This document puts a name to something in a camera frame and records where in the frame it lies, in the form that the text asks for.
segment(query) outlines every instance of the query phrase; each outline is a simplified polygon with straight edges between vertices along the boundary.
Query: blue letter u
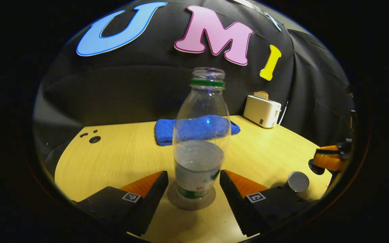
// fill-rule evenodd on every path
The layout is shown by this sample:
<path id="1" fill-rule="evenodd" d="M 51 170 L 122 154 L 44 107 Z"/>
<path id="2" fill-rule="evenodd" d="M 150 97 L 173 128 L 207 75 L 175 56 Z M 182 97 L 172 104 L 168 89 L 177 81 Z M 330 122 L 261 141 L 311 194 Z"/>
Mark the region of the blue letter u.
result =
<path id="1" fill-rule="evenodd" d="M 118 34 L 102 37 L 103 30 L 112 19 L 124 10 L 110 14 L 91 25 L 77 45 L 76 52 L 80 56 L 93 56 L 124 46 L 144 32 L 157 8 L 165 6 L 166 2 L 146 3 L 134 8 L 137 10 L 127 28 Z"/>

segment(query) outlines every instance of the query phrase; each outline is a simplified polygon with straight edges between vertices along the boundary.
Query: blue towel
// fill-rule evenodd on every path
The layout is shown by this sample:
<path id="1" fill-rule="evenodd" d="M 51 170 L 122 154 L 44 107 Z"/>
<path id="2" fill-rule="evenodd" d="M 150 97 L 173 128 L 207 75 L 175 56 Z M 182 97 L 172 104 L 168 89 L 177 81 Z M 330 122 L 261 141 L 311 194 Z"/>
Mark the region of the blue towel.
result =
<path id="1" fill-rule="evenodd" d="M 231 134 L 238 134 L 241 129 L 234 122 L 231 123 Z M 173 127 L 175 120 L 159 119 L 154 127 L 157 144 L 160 146 L 172 145 Z M 210 140 L 224 136 L 228 129 L 227 120 L 218 115 L 206 115 L 195 119 L 188 119 L 182 123 L 179 136 L 182 141 L 201 139 Z"/>

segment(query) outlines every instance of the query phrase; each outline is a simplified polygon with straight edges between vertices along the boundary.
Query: pink letter m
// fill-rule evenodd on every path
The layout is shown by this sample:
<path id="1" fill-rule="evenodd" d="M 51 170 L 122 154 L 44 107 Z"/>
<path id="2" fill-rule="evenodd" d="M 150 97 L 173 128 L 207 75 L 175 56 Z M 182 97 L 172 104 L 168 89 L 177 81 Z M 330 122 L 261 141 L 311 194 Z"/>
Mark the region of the pink letter m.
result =
<path id="1" fill-rule="evenodd" d="M 247 65 L 247 47 L 249 45 L 252 29 L 240 22 L 235 22 L 227 29 L 217 16 L 216 12 L 200 6 L 188 6 L 192 12 L 182 40 L 175 41 L 175 48 L 179 51 L 202 53 L 206 47 L 202 43 L 202 35 L 207 34 L 208 43 L 213 55 L 217 56 L 231 42 L 229 50 L 225 51 L 224 57 L 238 65 Z"/>

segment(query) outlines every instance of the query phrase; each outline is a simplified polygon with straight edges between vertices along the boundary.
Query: wooden table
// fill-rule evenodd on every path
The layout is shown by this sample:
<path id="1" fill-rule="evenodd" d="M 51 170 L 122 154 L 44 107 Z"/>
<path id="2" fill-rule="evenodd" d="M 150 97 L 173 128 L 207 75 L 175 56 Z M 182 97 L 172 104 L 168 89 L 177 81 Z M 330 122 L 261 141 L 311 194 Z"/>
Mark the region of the wooden table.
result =
<path id="1" fill-rule="evenodd" d="M 242 116 L 231 116 L 241 127 L 231 136 L 222 169 L 247 177 L 267 187 L 285 183 L 293 171 L 309 177 L 310 186 L 301 196 L 322 197 L 330 173 L 315 175 L 307 165 L 316 146 L 294 132 L 276 126 L 264 129 Z M 85 127 L 62 154 L 55 182 L 69 198 L 81 201 L 106 186 L 120 188 L 160 170 L 175 181 L 172 146 L 159 146 L 154 137 L 155 122 Z M 97 143 L 90 143 L 100 136 Z M 172 205 L 164 193 L 148 231 L 142 239 L 150 242 L 239 242 L 241 233 L 226 197 L 215 183 L 216 199 L 205 209 L 184 211 Z"/>

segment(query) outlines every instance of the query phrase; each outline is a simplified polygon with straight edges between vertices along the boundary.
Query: plastic bottle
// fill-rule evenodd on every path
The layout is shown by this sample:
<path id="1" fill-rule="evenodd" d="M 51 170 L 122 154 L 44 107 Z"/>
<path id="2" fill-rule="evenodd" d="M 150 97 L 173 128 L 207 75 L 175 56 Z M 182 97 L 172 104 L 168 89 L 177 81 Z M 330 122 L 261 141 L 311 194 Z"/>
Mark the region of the plastic bottle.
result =
<path id="1" fill-rule="evenodd" d="M 210 192 L 223 164 L 230 138 L 229 111 L 222 96 L 225 72 L 197 67 L 191 92 L 178 112 L 173 130 L 176 187 L 184 199 Z"/>

